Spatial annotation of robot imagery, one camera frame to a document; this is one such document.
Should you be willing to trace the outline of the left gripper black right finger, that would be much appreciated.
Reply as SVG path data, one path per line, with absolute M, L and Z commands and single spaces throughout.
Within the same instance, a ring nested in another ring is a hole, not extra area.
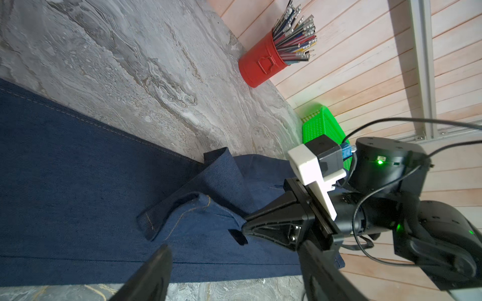
M 299 261 L 308 300 L 366 300 L 367 298 L 335 268 L 332 259 L 311 241 L 299 250 Z

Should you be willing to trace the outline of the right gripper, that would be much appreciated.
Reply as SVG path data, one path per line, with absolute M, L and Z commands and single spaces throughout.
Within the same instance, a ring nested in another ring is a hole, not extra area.
M 306 240 L 320 250 L 361 250 L 367 247 L 367 237 L 359 236 L 361 242 L 345 243 L 347 238 L 367 229 L 367 214 L 356 209 L 356 194 L 335 193 L 331 200 L 338 216 L 332 219 L 313 192 L 299 180 L 284 182 L 282 196 L 264 208 L 246 217 L 242 233 L 262 238 L 289 250 L 298 250 Z

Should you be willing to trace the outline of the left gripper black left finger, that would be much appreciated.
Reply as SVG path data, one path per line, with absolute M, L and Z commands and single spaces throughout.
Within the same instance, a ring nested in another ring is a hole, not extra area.
M 164 244 L 110 298 L 110 301 L 166 300 L 172 269 L 172 252 L 169 246 Z

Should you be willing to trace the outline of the green plastic basket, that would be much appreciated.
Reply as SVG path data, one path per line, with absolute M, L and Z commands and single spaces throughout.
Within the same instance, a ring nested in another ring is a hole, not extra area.
M 327 135 L 330 139 L 341 144 L 346 134 L 335 119 L 329 108 L 322 105 L 320 110 L 304 119 L 303 142 L 307 143 L 321 135 Z

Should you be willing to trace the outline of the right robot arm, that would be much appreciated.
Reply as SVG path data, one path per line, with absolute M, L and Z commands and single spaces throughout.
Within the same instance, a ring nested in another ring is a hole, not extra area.
M 383 232 L 404 265 L 439 290 L 481 287 L 481 233 L 454 207 L 420 199 L 432 166 L 421 146 L 377 137 L 351 146 L 322 135 L 288 155 L 295 177 L 242 233 L 296 252 L 310 300 L 362 299 L 335 258 L 345 239 L 365 252 Z

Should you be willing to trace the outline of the dark blue denim trousers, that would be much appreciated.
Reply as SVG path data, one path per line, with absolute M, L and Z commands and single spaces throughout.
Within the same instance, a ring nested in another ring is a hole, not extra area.
M 1 285 L 123 283 L 162 245 L 172 282 L 300 275 L 295 252 L 240 244 L 293 176 L 225 147 L 197 162 L 2 81 Z

